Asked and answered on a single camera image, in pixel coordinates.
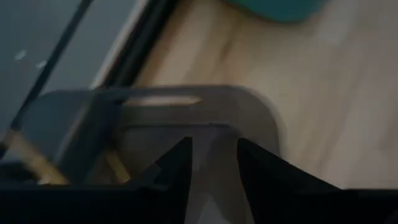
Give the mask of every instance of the gray plastic object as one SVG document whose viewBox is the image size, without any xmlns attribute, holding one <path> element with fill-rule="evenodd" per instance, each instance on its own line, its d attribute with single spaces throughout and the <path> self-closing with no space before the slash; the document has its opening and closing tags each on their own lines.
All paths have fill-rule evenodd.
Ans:
<svg viewBox="0 0 398 224">
<path fill-rule="evenodd" d="M 120 106 L 127 99 L 150 96 L 194 96 L 200 101 L 177 106 Z M 98 109 L 89 109 L 93 102 L 97 102 L 94 105 Z M 244 223 L 250 219 L 251 215 L 246 216 L 251 213 L 236 160 L 238 138 L 250 139 L 279 155 L 277 123 L 269 107 L 248 90 L 232 86 L 55 91 L 29 107 L 21 120 L 21 132 L 57 164 L 76 126 L 84 123 L 84 117 L 96 113 L 102 114 L 97 116 L 97 123 L 117 120 L 112 137 L 132 177 L 181 138 L 193 138 L 193 175 L 186 223 L 218 219 Z M 85 148 L 78 150 L 84 154 Z"/>
</svg>

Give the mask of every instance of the light wood surface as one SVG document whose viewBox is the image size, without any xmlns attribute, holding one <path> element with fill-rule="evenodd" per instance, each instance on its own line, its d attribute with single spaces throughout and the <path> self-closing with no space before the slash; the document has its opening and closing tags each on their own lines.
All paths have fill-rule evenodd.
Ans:
<svg viewBox="0 0 398 224">
<path fill-rule="evenodd" d="M 243 85 L 272 102 L 284 159 L 340 187 L 398 187 L 398 1 L 332 0 L 278 24 L 185 0 L 140 86 Z"/>
</svg>

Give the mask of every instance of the teal object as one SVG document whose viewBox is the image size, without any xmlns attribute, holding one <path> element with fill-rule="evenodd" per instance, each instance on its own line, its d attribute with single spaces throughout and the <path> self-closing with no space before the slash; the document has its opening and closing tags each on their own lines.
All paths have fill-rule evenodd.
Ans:
<svg viewBox="0 0 398 224">
<path fill-rule="evenodd" d="M 318 11 L 327 0 L 227 0 L 277 22 L 300 22 Z"/>
</svg>

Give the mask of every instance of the wooden floor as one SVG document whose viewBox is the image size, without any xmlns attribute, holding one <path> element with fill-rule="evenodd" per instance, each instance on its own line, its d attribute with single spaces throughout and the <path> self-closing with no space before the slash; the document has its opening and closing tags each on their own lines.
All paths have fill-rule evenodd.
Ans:
<svg viewBox="0 0 398 224">
<path fill-rule="evenodd" d="M 397 8 L 331 0 L 278 24 L 183 0 L 138 85 L 246 86 L 279 112 L 284 159 L 340 187 L 398 188 Z"/>
</svg>

